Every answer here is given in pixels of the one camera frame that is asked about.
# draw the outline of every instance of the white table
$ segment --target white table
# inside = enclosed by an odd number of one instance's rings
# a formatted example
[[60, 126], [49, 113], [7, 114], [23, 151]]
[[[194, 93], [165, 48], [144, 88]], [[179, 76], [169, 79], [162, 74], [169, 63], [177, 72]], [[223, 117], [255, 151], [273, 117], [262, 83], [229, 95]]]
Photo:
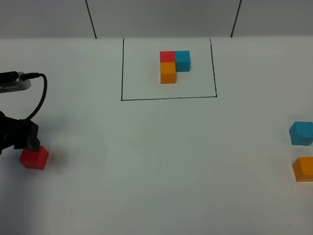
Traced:
[[[288, 128], [313, 120], [313, 38], [213, 38], [217, 98], [120, 101], [122, 39], [1, 40], [0, 71], [43, 72], [33, 118], [50, 156], [0, 156], [0, 233], [311, 235], [313, 156]], [[0, 94], [26, 117], [43, 82]]]

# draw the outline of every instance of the black cable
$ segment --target black cable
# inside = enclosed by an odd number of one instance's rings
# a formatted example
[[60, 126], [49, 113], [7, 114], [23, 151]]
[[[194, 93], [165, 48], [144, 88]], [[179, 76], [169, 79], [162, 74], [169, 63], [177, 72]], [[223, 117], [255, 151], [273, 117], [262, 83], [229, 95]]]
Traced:
[[35, 110], [27, 118], [22, 120], [24, 122], [23, 125], [25, 125], [28, 121], [30, 121], [38, 113], [38, 111], [40, 110], [41, 106], [44, 103], [45, 95], [47, 94], [47, 77], [43, 73], [32, 73], [36, 77], [27, 76], [29, 74], [30, 73], [26, 73], [26, 74], [21, 75], [21, 80], [27, 80], [27, 79], [37, 78], [37, 77], [43, 77], [43, 79], [44, 79], [44, 91], [43, 91], [43, 95], [41, 96], [41, 99], [39, 101], [39, 104], [37, 105]]
[[37, 78], [37, 77], [42, 77], [44, 79], [44, 91], [43, 91], [43, 95], [39, 101], [39, 104], [37, 105], [35, 110], [27, 118], [20, 120], [21, 121], [20, 125], [11, 128], [10, 130], [7, 131], [7, 133], [0, 133], [0, 136], [6, 136], [9, 134], [12, 134], [13, 132], [18, 131], [25, 124], [27, 124], [40, 110], [41, 106], [44, 103], [45, 95], [47, 94], [47, 77], [43, 73], [34, 72], [34, 73], [24, 73], [20, 76], [20, 79], [21, 80], [28, 80], [28, 79], [33, 79], [33, 78]]

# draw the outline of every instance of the white surface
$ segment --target white surface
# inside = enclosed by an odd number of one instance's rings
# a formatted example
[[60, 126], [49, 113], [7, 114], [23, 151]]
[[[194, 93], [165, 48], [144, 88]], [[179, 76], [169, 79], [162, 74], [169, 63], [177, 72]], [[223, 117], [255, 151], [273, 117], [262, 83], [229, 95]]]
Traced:
[[239, 0], [88, 0], [98, 37], [229, 37]]
[[[160, 83], [160, 51], [189, 50], [191, 70]], [[123, 100], [216, 96], [210, 39], [125, 39]]]
[[[0, 70], [40, 71], [44, 171], [0, 157], [0, 233], [312, 235], [313, 156], [288, 128], [313, 120], [313, 38], [212, 39], [217, 98], [120, 101], [122, 40], [0, 41]], [[8, 116], [42, 80], [0, 94]]]
[[94, 38], [85, 0], [1, 0], [0, 38]]
[[243, 0], [233, 36], [313, 35], [313, 1]]

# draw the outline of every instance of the white wall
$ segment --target white wall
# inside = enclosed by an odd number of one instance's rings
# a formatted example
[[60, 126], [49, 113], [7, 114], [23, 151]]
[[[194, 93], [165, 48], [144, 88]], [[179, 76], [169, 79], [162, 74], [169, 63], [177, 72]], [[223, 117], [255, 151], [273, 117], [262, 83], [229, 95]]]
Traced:
[[311, 0], [243, 0], [234, 36], [313, 35]]
[[88, 0], [98, 37], [229, 37], [239, 0]]
[[0, 38], [93, 38], [84, 0], [1, 0]]

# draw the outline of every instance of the cube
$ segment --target cube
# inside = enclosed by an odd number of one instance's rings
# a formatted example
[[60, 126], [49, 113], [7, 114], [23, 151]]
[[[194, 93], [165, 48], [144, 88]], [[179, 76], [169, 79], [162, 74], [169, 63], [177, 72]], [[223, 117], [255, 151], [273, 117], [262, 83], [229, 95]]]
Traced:
[[298, 158], [292, 168], [297, 182], [313, 182], [313, 157]]
[[31, 169], [43, 170], [47, 161], [49, 153], [45, 147], [40, 146], [39, 151], [33, 152], [24, 149], [20, 157], [20, 162], [26, 167]]
[[190, 71], [190, 52], [188, 50], [175, 51], [176, 72]]
[[160, 51], [160, 62], [175, 62], [175, 51]]
[[313, 142], [313, 122], [295, 121], [289, 134], [292, 145], [309, 146]]
[[176, 83], [175, 62], [161, 62], [161, 84]]

